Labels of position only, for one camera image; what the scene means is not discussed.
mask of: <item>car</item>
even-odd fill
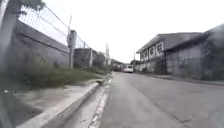
[[[124,68],[124,72],[133,73],[134,69],[132,65],[126,65]]]

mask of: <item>street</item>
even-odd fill
[[[101,128],[223,128],[224,87],[113,73]]]

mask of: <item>sky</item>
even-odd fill
[[[222,0],[44,0],[90,47],[124,63],[159,33],[204,32],[224,22]]]

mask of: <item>roof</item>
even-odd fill
[[[153,46],[159,41],[164,41],[164,50],[170,49],[200,34],[201,34],[200,32],[158,34],[153,39],[151,39],[147,44],[145,44],[140,50],[138,50],[137,53],[141,53],[142,51]]]
[[[195,44],[203,43],[204,40],[206,40],[206,39],[216,40],[215,42],[218,42],[218,41],[223,42],[223,40],[224,40],[224,37],[222,36],[223,34],[224,34],[224,24],[221,24],[221,25],[218,25],[212,29],[209,29],[209,30],[199,34],[198,36],[195,36],[189,40],[183,41],[182,43],[180,43],[174,47],[166,49],[165,51],[170,52],[170,51],[176,51],[178,49],[190,47]]]

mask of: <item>gray building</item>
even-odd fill
[[[224,79],[224,25],[164,50],[166,71],[191,79]]]
[[[198,35],[200,33],[196,32],[158,34],[137,51],[137,54],[140,54],[139,70],[157,74],[167,73],[165,51]]]

